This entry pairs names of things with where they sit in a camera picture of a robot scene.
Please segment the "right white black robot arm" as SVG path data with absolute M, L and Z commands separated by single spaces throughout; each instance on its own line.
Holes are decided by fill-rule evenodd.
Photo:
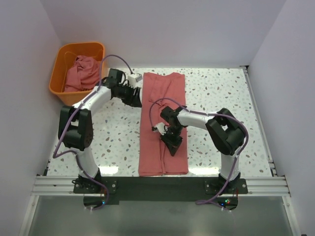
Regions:
M 175 156 L 184 142 L 184 128 L 192 126 L 207 130 L 215 148 L 221 154 L 221 191 L 231 193 L 237 187 L 236 180 L 240 178 L 238 158 L 248 142 L 249 134 L 228 109 L 223 108 L 217 113 L 207 114 L 191 111 L 186 107 L 173 110 L 167 106 L 160 113 L 160 117 L 166 123 L 160 122 L 152 129 L 160 133 L 160 139 L 171 156 Z

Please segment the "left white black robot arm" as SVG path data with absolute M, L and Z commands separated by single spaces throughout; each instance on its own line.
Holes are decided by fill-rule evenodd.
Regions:
M 140 108 L 140 87 L 136 84 L 143 79 L 139 73 L 126 75 L 123 71 L 110 69 L 108 76 L 98 81 L 92 91 L 72 106 L 63 106 L 60 112 L 58 146 L 64 145 L 65 153 L 75 156 L 79 175 L 73 184 L 96 193 L 105 189 L 100 170 L 95 163 L 91 143 L 94 137 L 93 115 L 113 98 L 124 104 Z

